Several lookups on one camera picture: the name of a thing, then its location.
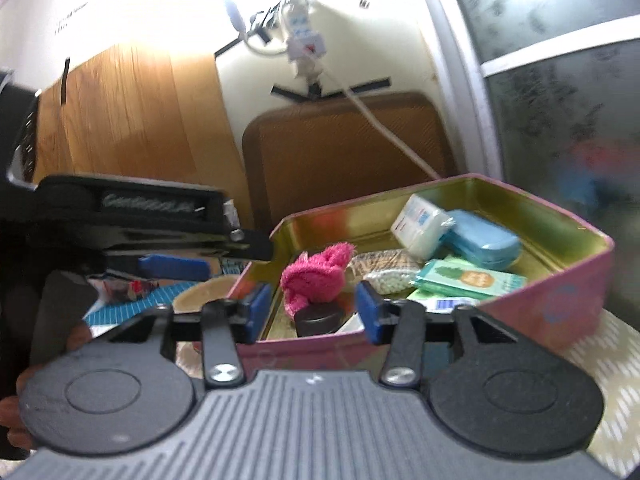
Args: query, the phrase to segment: pink fuzzy cloth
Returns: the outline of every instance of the pink fuzzy cloth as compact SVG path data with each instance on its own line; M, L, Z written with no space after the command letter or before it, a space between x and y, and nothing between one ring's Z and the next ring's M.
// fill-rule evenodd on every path
M280 279L286 313L294 317L309 303L333 301L344 287L344 270L354 250L353 245L342 242L313 256L300 254Z

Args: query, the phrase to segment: pink tin box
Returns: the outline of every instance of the pink tin box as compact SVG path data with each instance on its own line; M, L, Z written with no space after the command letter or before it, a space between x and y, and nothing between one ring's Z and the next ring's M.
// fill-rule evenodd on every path
M340 241L353 243L359 253L396 248L389 229L412 193L446 210L473 211L522 240L522 255L508 271L526 276L529 284L480 308L554 351L594 332L612 267L611 238L545 200L469 174L312 209L280 222L271 234L273 261L249 264L229 293L241 298L256 282L269 282L276 290L262 340L239 349L249 375L262 368L378 373L386 349L370 345L362 332L296 338L277 286L284 267L302 251ZM343 294L343 301L350 299L350 293Z

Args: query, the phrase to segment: blue plastic case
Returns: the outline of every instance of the blue plastic case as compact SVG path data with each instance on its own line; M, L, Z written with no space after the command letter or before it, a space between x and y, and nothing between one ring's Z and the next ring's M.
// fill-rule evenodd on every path
M462 209L449 215L456 224L444 244L475 266L504 270L520 256L520 239L508 229Z

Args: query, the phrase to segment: pineapple print package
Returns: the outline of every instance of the pineapple print package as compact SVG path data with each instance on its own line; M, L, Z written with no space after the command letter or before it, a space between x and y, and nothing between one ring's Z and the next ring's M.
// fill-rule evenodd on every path
M404 249L375 251L354 256L349 268L355 283L367 280L379 294L395 294L412 288L420 265Z
M444 296L467 296L487 300L504 296L527 284L517 274L481 269L454 260L431 260L415 276L412 285Z

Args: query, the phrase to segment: white wall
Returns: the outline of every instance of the white wall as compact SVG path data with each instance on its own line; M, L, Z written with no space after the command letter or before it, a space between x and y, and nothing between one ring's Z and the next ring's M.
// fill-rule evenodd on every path
M248 18L278 0L236 1ZM360 0L317 1L312 23L328 47L324 61L347 84L389 76L393 90L421 91L440 108L415 17L424 14L423 0L369 0L368 9L359 7ZM19 82L46 88L60 77L66 57L77 66L119 41L212 52L235 35L222 0L10 0L0 9L0 65L14 68ZM273 84L306 91L285 59L257 57L244 45L221 56L218 69L238 145L253 118L290 104L270 95ZM325 91L335 90L322 81Z

